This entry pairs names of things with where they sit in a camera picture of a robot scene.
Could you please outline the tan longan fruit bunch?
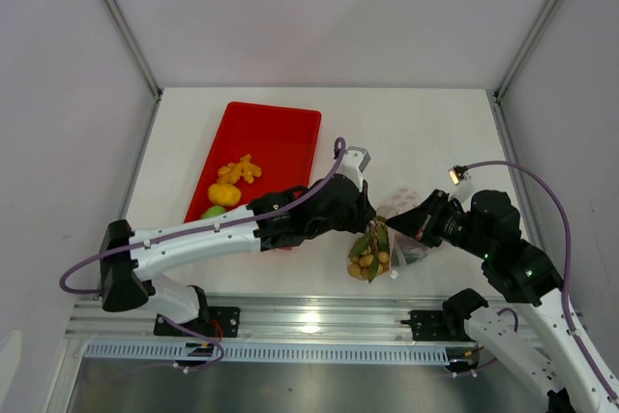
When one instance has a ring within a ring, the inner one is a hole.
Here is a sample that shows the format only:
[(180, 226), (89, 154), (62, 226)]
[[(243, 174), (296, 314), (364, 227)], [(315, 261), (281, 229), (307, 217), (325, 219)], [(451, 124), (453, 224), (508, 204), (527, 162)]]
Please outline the tan longan fruit bunch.
[(392, 269), (392, 241), (386, 219), (377, 216), (353, 243), (347, 257), (347, 272), (356, 280), (372, 283)]

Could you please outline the clear zip top bag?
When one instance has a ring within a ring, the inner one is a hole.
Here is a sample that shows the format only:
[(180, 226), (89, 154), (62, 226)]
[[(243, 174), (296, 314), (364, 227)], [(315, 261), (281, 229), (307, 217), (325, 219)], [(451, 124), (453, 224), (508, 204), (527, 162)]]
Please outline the clear zip top bag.
[[(418, 204), (419, 198), (414, 191), (408, 188), (400, 188), (377, 209), (377, 216), (389, 219), (416, 207)], [(395, 280), (405, 267), (425, 258), (428, 254), (428, 248), (417, 240), (404, 236), (389, 227), (388, 230), (392, 241), (392, 269), (382, 276), (388, 276)]]

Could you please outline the orange ginger root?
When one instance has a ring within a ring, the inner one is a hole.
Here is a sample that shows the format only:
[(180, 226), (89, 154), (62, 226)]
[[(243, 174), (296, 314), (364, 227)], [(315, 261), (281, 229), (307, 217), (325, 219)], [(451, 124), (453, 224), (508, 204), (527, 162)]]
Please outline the orange ginger root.
[(237, 162), (230, 162), (222, 166), (217, 173), (218, 184), (236, 185), (241, 179), (252, 184), (256, 178), (262, 176), (262, 169), (251, 160), (251, 154), (246, 154)]

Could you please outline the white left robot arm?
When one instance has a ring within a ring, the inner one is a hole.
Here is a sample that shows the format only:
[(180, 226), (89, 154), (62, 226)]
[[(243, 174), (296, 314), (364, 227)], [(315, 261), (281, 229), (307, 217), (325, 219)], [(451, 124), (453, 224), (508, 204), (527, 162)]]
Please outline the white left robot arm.
[(368, 185), (342, 174), (270, 192), (223, 215), (160, 231), (134, 231), (125, 220), (110, 223), (101, 250), (103, 310), (148, 309), (191, 336), (209, 326), (201, 288), (184, 286), (166, 272), (204, 259), (296, 248), (330, 231), (362, 233), (376, 216)]

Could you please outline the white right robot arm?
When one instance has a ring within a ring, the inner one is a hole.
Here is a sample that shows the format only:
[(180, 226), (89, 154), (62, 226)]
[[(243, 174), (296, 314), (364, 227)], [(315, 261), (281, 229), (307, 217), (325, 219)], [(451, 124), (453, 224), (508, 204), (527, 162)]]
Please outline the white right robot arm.
[(477, 192), (464, 211), (436, 190), (386, 223), (428, 248), (447, 242), (480, 258), (488, 283), (525, 319), (542, 349), (507, 327), (471, 288), (442, 304), (441, 325), (449, 337), (467, 337), (488, 349), (550, 412), (617, 411), (617, 376), (577, 319), (566, 280), (543, 251), (522, 238), (519, 222), (504, 192)]

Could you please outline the green custard apple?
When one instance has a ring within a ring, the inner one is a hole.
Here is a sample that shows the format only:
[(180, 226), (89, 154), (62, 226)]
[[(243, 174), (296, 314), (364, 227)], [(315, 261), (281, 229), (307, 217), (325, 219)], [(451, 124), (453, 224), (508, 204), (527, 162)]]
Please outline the green custard apple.
[(226, 213), (226, 209), (224, 207), (214, 205), (211, 206), (208, 210), (201, 214), (200, 218), (202, 220), (211, 219), (214, 217), (218, 217), (224, 215)]

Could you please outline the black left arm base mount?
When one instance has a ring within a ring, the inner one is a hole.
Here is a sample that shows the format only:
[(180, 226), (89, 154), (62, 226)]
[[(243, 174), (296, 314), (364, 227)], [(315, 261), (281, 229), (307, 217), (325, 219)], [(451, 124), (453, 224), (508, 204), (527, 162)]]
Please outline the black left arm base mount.
[(188, 337), (187, 330), (213, 339), (236, 339), (241, 322), (239, 307), (210, 307), (207, 316), (200, 315), (187, 323), (178, 323), (184, 331), (157, 316), (154, 335), (159, 337)]

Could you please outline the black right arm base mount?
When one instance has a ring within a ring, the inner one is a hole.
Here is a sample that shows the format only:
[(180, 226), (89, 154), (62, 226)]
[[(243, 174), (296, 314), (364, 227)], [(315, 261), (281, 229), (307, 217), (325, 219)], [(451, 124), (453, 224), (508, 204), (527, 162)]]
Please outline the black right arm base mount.
[(412, 310), (399, 322), (406, 326), (414, 341), (470, 341), (463, 320), (443, 310)]

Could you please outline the yellow potato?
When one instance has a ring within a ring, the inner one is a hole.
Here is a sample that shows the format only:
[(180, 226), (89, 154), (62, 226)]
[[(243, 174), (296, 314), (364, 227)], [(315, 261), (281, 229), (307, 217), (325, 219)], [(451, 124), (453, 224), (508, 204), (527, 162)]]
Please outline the yellow potato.
[(212, 184), (207, 191), (209, 201), (215, 206), (232, 207), (237, 205), (242, 197), (241, 191), (233, 184)]

